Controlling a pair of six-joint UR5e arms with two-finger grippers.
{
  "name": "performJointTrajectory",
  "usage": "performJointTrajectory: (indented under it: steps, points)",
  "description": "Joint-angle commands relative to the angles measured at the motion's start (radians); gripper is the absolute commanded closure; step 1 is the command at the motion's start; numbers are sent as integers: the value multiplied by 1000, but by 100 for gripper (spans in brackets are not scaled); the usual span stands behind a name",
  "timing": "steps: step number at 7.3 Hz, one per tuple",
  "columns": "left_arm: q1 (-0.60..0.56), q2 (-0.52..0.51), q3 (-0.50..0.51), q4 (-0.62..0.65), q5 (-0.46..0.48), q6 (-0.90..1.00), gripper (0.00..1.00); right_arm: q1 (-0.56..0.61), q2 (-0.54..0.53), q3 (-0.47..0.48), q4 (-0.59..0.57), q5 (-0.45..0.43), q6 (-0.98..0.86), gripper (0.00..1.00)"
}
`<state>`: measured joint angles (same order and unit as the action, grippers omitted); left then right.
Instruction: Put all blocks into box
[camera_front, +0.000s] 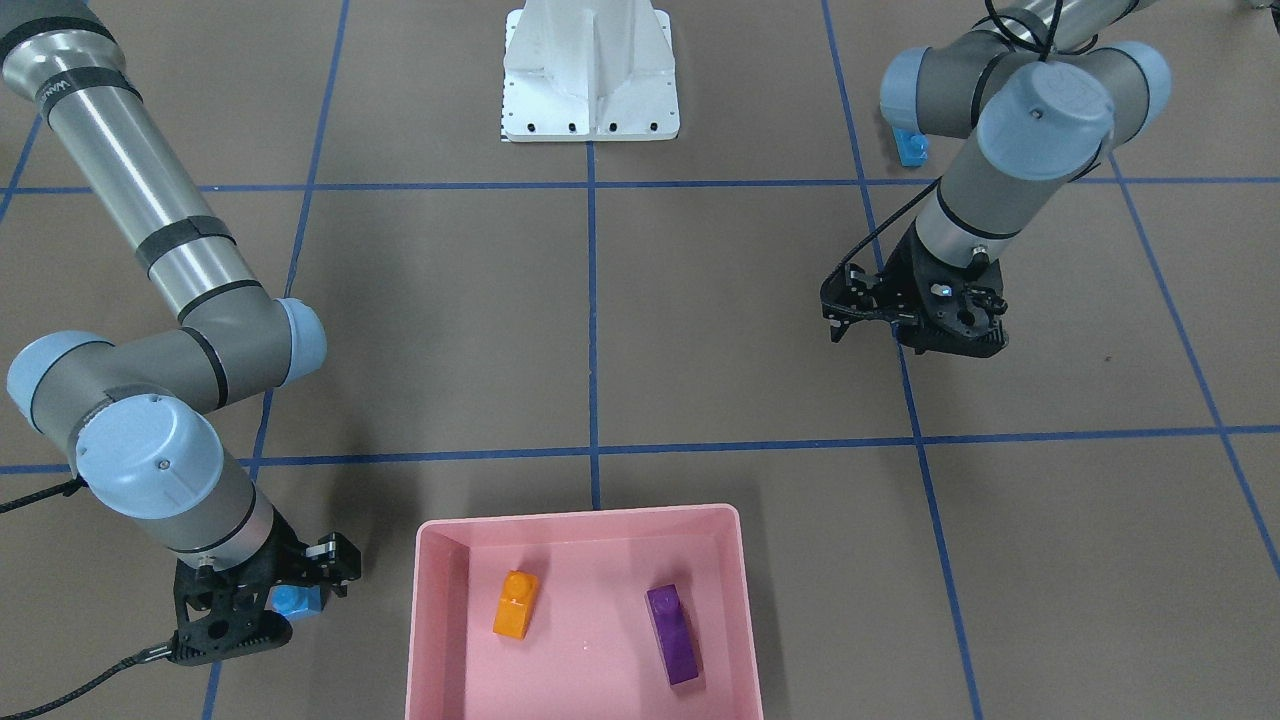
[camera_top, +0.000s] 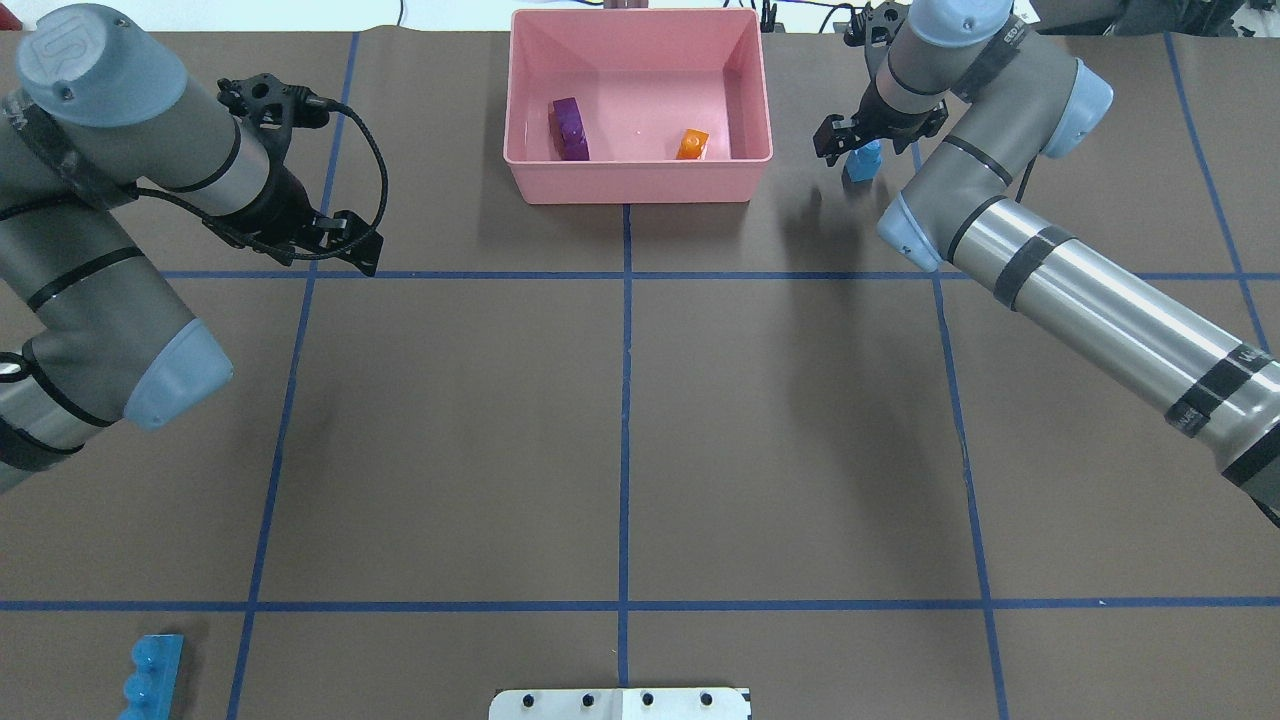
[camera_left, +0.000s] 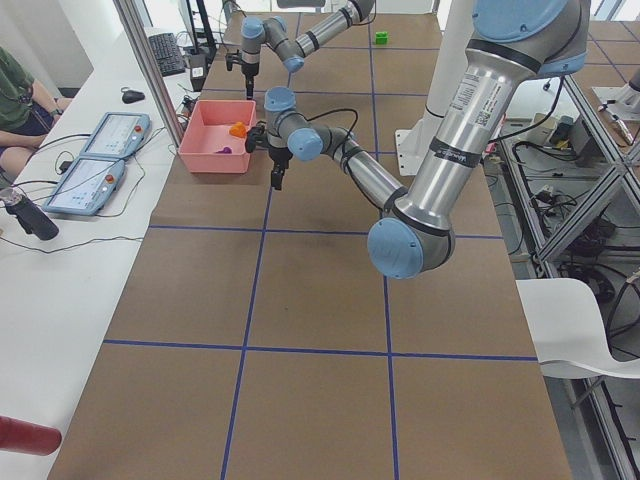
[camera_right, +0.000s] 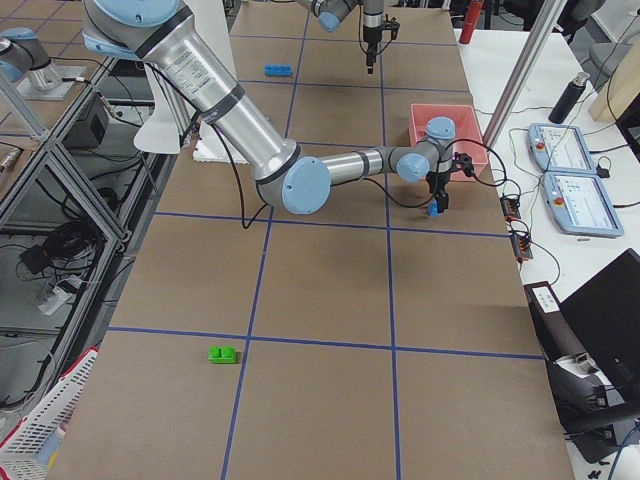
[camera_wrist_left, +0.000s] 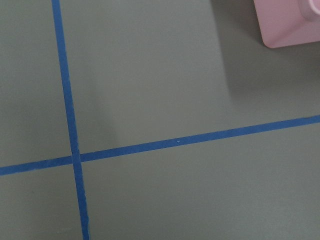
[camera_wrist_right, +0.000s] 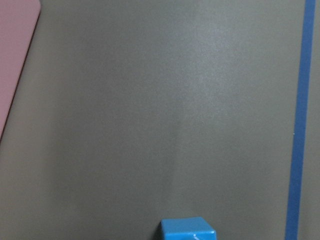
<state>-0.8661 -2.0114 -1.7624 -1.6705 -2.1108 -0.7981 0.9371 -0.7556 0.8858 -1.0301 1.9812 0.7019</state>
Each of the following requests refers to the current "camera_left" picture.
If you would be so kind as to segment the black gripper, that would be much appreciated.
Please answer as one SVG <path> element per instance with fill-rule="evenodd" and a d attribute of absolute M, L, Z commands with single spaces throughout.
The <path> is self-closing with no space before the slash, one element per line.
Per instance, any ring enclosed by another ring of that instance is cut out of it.
<path fill-rule="evenodd" d="M 283 177 L 285 171 L 289 168 L 292 153 L 287 147 L 280 148 L 275 146 L 270 146 L 268 153 L 274 164 L 271 171 L 271 186 L 274 189 L 282 190 Z"/>
<path fill-rule="evenodd" d="M 259 74 L 260 63 L 247 63 L 242 65 L 242 73 L 245 78 L 246 99 L 254 98 L 254 78 Z"/>

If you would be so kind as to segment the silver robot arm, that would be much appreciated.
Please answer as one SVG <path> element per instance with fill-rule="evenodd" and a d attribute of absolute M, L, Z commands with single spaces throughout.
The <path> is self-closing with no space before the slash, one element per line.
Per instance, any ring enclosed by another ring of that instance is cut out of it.
<path fill-rule="evenodd" d="M 382 211 L 370 229 L 371 262 L 385 276 L 413 278 L 452 255 L 450 213 L 519 87 L 580 70 L 586 57 L 587 1 L 476 1 L 465 17 L 461 75 L 409 187 L 403 186 L 344 128 L 311 122 L 295 93 L 265 94 L 269 155 L 310 161 L 327 155 Z"/>
<path fill-rule="evenodd" d="M 254 99 L 254 79 L 259 74 L 263 46 L 276 54 L 289 74 L 294 74 L 302 69 L 305 59 L 312 53 L 352 26 L 364 23 L 375 5 L 375 1 L 347 1 L 337 12 L 295 40 L 288 37 L 286 23 L 280 17 L 264 20 L 256 16 L 245 17 L 240 29 L 239 65 L 245 78 L 246 99 Z"/>

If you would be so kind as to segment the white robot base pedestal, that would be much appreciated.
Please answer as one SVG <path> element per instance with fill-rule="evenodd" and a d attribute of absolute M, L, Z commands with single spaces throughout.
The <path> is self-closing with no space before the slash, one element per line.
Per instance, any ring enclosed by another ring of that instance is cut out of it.
<path fill-rule="evenodd" d="M 396 153 L 401 176 L 417 174 L 428 147 L 466 72 L 465 49 L 473 33 L 473 0 L 449 1 L 446 17 L 438 8 L 438 24 L 443 28 L 434 74 L 423 116 L 410 130 L 396 130 Z"/>

